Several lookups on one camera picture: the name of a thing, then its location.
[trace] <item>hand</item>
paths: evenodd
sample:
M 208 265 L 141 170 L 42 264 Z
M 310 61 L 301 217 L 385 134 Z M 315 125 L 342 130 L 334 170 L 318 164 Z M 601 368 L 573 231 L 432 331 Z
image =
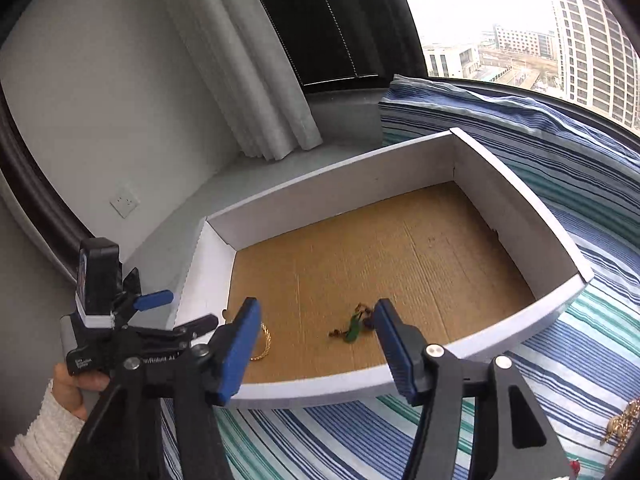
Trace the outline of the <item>hand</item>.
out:
M 86 420 L 88 413 L 82 400 L 80 389 L 93 392 L 103 391 L 109 384 L 109 377 L 100 372 L 86 372 L 72 377 L 66 365 L 58 363 L 53 368 L 53 388 L 51 393 L 56 402 L 77 418 Z

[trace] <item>power outlet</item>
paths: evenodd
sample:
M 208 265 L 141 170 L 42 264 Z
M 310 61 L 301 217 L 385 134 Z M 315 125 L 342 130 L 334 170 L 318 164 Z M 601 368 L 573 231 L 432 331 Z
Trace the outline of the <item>power outlet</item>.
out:
M 121 186 L 116 194 L 109 200 L 113 208 L 120 216 L 126 218 L 140 204 L 140 200 L 133 194 L 127 186 Z

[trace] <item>striped bed sheet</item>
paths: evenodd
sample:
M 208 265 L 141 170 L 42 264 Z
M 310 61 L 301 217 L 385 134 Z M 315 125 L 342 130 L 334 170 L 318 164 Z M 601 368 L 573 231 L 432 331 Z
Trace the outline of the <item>striped bed sheet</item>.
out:
M 507 164 L 558 218 L 595 277 L 548 329 L 508 355 L 549 417 L 580 480 L 604 475 L 608 420 L 640 396 L 640 156 L 530 98 L 489 98 L 396 76 L 380 102 L 385 144 L 459 126 Z M 165 460 L 180 479 L 174 416 Z M 472 399 L 463 403 L 456 480 L 466 479 Z M 383 396 L 216 416 L 237 479 L 401 479 L 420 411 Z

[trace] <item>metal bolt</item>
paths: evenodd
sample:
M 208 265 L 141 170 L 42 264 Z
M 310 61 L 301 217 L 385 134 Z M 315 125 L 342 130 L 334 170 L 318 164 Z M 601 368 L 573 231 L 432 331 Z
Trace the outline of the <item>metal bolt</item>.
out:
M 506 355 L 498 355 L 495 358 L 495 364 L 498 368 L 502 368 L 503 370 L 508 370 L 511 368 L 511 359 L 509 359 Z
M 427 354 L 431 357 L 442 357 L 444 355 L 444 348 L 440 345 L 427 346 Z
M 127 370 L 137 370 L 140 368 L 140 359 L 137 357 L 127 357 L 124 359 L 124 367 Z
M 206 343 L 200 343 L 199 345 L 191 347 L 191 351 L 196 357 L 204 357 L 209 353 L 209 345 Z

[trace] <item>white curtain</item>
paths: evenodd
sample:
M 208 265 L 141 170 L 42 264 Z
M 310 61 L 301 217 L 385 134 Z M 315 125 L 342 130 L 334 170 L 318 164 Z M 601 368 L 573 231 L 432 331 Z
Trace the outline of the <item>white curtain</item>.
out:
M 322 143 L 260 0 L 164 0 L 247 156 L 279 160 Z

